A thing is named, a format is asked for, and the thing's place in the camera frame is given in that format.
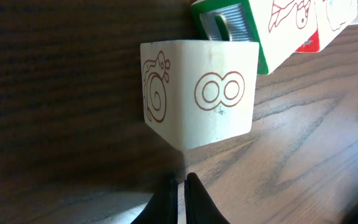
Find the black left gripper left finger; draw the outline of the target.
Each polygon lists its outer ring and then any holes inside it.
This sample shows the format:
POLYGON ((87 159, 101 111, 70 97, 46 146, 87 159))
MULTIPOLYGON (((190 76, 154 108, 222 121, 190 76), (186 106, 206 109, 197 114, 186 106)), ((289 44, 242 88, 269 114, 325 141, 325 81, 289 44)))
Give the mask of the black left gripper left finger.
POLYGON ((166 179, 131 224, 177 224, 178 182, 166 179))

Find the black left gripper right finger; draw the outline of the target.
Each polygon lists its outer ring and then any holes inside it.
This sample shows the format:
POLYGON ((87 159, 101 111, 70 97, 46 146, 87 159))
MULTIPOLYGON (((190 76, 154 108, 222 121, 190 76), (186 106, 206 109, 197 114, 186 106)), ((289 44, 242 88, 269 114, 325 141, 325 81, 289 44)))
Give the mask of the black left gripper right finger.
POLYGON ((229 224, 194 172, 187 175, 184 188, 187 224, 229 224))

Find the wooden block red letter side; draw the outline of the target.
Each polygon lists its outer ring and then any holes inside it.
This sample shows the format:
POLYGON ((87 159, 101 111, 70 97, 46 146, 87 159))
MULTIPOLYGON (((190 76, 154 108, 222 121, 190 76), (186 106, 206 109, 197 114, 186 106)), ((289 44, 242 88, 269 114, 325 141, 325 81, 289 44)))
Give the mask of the wooden block red letter side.
POLYGON ((181 151, 248 133, 258 56, 256 42, 141 44, 146 124, 181 151))

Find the wooden block with turtle drawing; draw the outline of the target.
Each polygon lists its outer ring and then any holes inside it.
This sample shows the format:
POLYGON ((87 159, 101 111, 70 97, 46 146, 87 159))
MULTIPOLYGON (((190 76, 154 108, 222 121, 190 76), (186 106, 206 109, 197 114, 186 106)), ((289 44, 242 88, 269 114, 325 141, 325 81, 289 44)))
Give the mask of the wooden block with turtle drawing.
POLYGON ((207 0, 190 9, 204 39, 257 42, 259 75, 271 74, 317 28, 313 0, 207 0))

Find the wooden block red A side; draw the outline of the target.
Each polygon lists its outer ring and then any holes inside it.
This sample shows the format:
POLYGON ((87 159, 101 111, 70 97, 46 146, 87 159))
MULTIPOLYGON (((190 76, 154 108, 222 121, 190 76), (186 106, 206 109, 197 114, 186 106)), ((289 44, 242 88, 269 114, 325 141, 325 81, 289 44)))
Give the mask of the wooden block red A side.
POLYGON ((297 53, 317 53, 327 47, 356 18, 358 0, 316 0, 316 30, 297 53))

